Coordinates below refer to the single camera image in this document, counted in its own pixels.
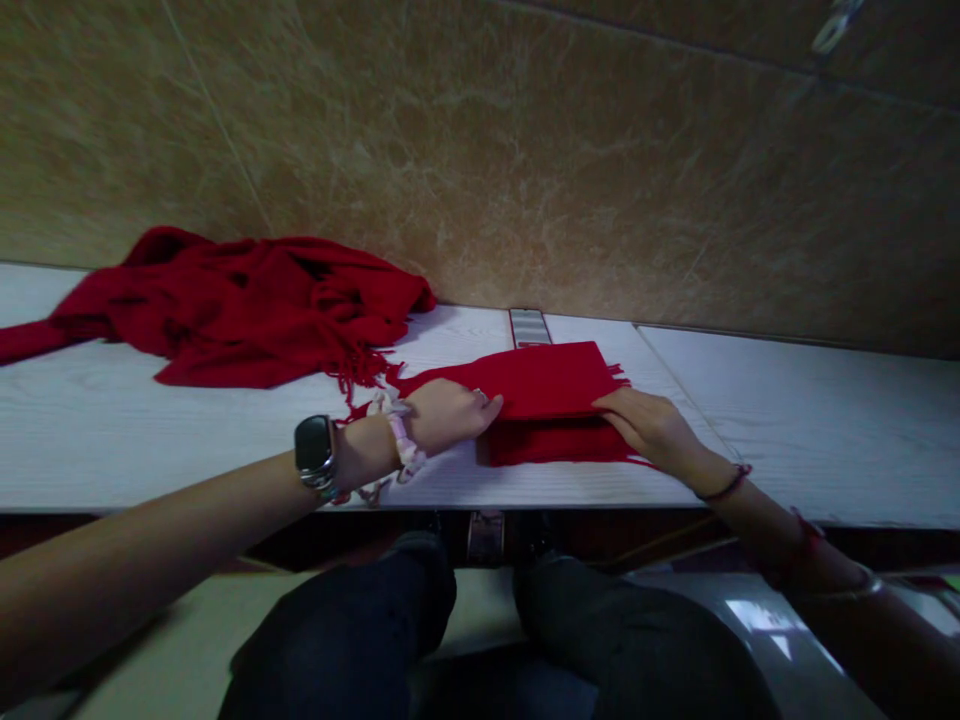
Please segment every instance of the silver bangle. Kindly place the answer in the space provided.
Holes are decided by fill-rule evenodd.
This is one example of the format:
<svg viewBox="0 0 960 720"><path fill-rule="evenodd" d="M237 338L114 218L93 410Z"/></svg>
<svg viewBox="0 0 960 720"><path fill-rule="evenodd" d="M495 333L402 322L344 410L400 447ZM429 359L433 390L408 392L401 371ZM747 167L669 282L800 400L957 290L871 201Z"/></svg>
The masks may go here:
<svg viewBox="0 0 960 720"><path fill-rule="evenodd" d="M785 592L784 596L790 602L800 603L835 603L835 602L857 602L864 598L877 595L883 590L883 579L873 570L856 563L856 566L863 571L863 584L853 590L840 590L832 593L792 593Z"/></svg>

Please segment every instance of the crumpled red scarf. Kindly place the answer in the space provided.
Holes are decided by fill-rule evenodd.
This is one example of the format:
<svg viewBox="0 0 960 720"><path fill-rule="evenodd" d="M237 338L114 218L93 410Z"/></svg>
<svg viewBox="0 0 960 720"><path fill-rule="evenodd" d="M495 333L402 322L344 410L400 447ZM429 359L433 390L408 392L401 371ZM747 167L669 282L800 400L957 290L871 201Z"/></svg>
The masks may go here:
<svg viewBox="0 0 960 720"><path fill-rule="evenodd" d="M46 320L0 330L0 365L103 338L169 358L156 375L167 385L270 388L325 372L349 401L392 367L374 348L435 306L424 278L330 240L216 244L157 227Z"/></svg>
<svg viewBox="0 0 960 720"><path fill-rule="evenodd" d="M436 378L478 388L491 398L502 394L503 410L487 431L493 466L568 460L654 467L634 459L636 451L592 406L629 385L617 378L621 372L619 365L607 365L596 343L582 342L508 350L411 378L391 369L387 382L400 397Z"/></svg>

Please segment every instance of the wrist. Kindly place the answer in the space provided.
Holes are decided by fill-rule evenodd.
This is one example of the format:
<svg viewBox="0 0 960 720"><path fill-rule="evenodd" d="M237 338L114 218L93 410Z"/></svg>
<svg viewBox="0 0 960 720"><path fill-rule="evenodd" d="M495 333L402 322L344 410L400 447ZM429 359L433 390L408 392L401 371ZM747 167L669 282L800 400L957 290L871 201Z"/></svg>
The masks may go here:
<svg viewBox="0 0 960 720"><path fill-rule="evenodd" d="M704 450L678 479L697 495L709 497L723 491L737 476L737 466L712 450Z"/></svg>
<svg viewBox="0 0 960 720"><path fill-rule="evenodd" d="M352 492L401 468L397 441L383 415L371 415L338 428L337 441L337 486L344 492Z"/></svg>

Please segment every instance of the bracelet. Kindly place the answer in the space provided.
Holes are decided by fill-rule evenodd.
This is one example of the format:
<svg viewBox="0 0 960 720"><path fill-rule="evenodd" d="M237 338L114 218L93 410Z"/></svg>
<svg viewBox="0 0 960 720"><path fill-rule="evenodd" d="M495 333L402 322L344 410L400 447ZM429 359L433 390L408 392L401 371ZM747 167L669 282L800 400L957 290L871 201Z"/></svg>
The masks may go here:
<svg viewBox="0 0 960 720"><path fill-rule="evenodd" d="M823 528L807 520L795 507L790 508L790 512L796 515L797 522L800 523L800 529L803 531L803 543L793 551L790 558L783 564L777 567L759 566L757 568L763 579L767 581L767 585L777 592L784 592L784 589L790 584L790 579L793 577L797 565L813 555L826 537Z"/></svg>
<svg viewBox="0 0 960 720"><path fill-rule="evenodd" d="M716 502L717 500L723 500L729 495L733 495L741 485L743 481L747 479L747 475L753 472L753 465L734 465L737 469L737 475L733 480L730 481L730 484L727 485L723 490L713 495L697 495L698 500L703 502Z"/></svg>
<svg viewBox="0 0 960 720"><path fill-rule="evenodd" d="M857 602L858 600L879 594L880 591L883 590L883 579L866 565L861 565L860 563L855 563L855 565L863 571L864 580L860 587L853 588L852 590L838 590L837 592L829 593L785 592L784 597L790 600L790 602L835 603Z"/></svg>
<svg viewBox="0 0 960 720"><path fill-rule="evenodd" d="M427 454L417 447L417 444L407 437L407 428L403 424L403 416L410 412L410 407L400 399L396 388L377 390L367 408L367 417L371 415L386 415L390 423L390 430L397 441L397 454L403 468L397 475L397 483L403 485L409 482L427 462Z"/></svg>

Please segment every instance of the smartwatch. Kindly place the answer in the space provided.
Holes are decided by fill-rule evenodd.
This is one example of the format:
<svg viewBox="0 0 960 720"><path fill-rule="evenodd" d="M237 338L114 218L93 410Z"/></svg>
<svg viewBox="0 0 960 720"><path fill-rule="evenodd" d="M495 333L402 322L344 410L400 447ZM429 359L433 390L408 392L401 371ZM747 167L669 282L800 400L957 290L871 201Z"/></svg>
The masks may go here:
<svg viewBox="0 0 960 720"><path fill-rule="evenodd" d="M336 426L329 415L314 415L297 425L293 433L294 455L300 480L324 500L334 500L337 474Z"/></svg>

